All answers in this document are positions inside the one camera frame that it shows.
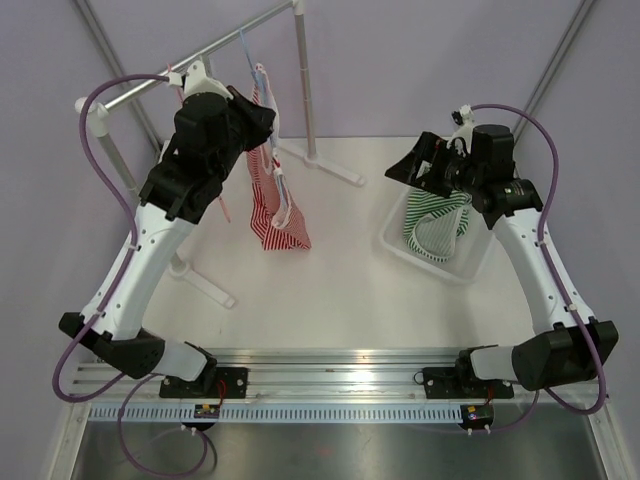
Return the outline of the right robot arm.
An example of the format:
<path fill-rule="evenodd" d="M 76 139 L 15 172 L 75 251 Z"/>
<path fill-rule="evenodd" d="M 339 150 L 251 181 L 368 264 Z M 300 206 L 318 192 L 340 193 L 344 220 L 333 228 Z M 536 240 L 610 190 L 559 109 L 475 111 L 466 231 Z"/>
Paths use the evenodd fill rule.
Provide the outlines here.
<path fill-rule="evenodd" d="M 508 127 L 475 126 L 469 139 L 422 133 L 415 146 L 385 172 L 387 178 L 442 198 L 463 192 L 507 253 L 530 310 L 534 335 L 515 346 L 461 351 L 456 389 L 476 396 L 489 381 L 528 391 L 596 380 L 606 393 L 603 365 L 618 342 L 611 321 L 600 322 L 575 292 L 544 218 L 533 183 L 515 174 Z"/>

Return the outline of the blue wire hanger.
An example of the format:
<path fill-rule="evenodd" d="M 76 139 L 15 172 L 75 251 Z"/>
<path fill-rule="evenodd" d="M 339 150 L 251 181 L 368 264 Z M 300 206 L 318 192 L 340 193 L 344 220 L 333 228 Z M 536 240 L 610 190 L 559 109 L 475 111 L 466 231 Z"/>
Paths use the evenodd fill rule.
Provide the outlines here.
<path fill-rule="evenodd" d="M 259 145 L 247 153 L 254 201 L 251 225 L 266 236 L 290 225 L 293 201 L 279 159 L 280 118 L 270 79 L 264 65 L 253 61 L 243 31 L 240 39 L 253 79 L 250 106 L 261 121 Z"/>

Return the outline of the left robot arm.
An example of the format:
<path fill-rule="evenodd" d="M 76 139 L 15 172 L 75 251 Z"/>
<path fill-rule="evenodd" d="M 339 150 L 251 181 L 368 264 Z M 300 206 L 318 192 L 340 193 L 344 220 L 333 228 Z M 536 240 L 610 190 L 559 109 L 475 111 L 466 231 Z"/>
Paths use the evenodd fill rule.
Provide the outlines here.
<path fill-rule="evenodd" d="M 216 385 L 216 359 L 188 342 L 145 330 L 144 313 L 178 247 L 221 194 L 238 158 L 268 141 L 274 110 L 231 89 L 194 93 L 174 116 L 174 133 L 140 191 L 132 233 L 91 302 L 60 330 L 123 376 L 162 375 L 195 398 Z"/>

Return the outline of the pink wire hanger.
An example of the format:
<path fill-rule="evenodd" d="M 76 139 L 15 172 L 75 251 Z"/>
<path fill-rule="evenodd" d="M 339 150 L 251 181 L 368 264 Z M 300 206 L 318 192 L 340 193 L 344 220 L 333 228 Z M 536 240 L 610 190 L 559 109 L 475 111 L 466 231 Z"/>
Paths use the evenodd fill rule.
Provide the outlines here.
<path fill-rule="evenodd" d="M 168 76 L 171 79 L 176 79 L 177 78 L 177 74 L 173 74 L 173 68 L 172 68 L 172 66 L 170 64 L 167 65 L 167 70 L 168 70 Z M 174 84 L 174 83 L 171 83 L 170 87 L 175 91 L 180 105 L 183 105 L 184 101 L 185 101 L 185 96 L 184 96 L 182 88 L 178 84 Z M 230 212 L 229 212 L 229 210 L 228 210 L 228 208 L 227 208 L 222 196 L 218 197 L 218 203 L 219 203 L 219 206 L 220 206 L 220 208 L 222 210 L 224 218 L 226 219 L 226 221 L 228 223 L 230 223 L 231 222 L 231 215 L 230 215 Z"/>

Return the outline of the red striped tank top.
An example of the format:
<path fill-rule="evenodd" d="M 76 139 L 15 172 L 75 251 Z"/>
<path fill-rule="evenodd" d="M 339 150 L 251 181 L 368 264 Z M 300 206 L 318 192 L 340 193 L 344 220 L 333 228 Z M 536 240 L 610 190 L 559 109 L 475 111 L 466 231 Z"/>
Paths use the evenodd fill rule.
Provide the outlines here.
<path fill-rule="evenodd" d="M 273 110 L 276 117 L 269 139 L 247 153 L 253 196 L 250 227 L 266 251 L 310 250 L 312 243 L 304 215 L 292 196 L 279 159 L 280 117 L 269 77 L 261 63 L 255 64 L 253 73 L 252 101 Z"/>

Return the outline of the green striped tank top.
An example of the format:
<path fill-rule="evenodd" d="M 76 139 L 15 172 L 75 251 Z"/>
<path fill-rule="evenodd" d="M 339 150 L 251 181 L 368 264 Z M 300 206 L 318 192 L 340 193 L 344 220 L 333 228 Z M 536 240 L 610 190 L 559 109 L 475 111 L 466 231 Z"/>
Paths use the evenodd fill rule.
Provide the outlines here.
<path fill-rule="evenodd" d="M 457 240 L 467 233 L 470 211 L 471 197 L 466 193 L 442 198 L 410 189 L 403 239 L 413 253 L 436 263 L 448 262 L 455 255 Z"/>

